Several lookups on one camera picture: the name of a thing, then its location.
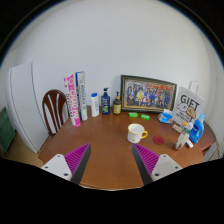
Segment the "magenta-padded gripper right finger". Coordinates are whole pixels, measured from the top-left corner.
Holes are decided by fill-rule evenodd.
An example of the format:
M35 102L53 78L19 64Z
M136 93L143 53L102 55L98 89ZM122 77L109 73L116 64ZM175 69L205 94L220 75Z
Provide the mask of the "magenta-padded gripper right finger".
M182 167L167 154L158 155L138 144L132 145L132 154L144 185L182 169Z

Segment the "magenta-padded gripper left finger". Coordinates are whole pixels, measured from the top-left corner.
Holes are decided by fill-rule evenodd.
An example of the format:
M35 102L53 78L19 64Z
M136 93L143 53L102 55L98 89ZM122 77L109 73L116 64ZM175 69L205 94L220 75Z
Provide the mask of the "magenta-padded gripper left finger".
M66 155L56 154L42 169L79 185L90 154L91 145L87 143Z

